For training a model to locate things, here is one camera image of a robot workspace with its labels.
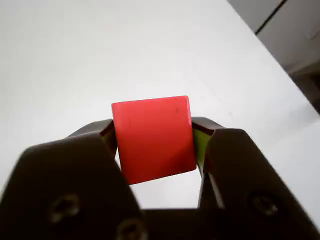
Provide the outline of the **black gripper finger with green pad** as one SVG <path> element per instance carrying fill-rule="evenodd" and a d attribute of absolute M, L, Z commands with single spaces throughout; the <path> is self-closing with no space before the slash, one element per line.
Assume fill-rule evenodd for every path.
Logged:
<path fill-rule="evenodd" d="M 146 240 L 111 119 L 27 148 L 0 200 L 3 240 Z"/>
<path fill-rule="evenodd" d="M 251 137 L 206 117 L 193 117 L 195 134 L 204 134 L 201 209 L 220 210 L 223 225 L 236 239 L 317 240 L 308 214 Z"/>

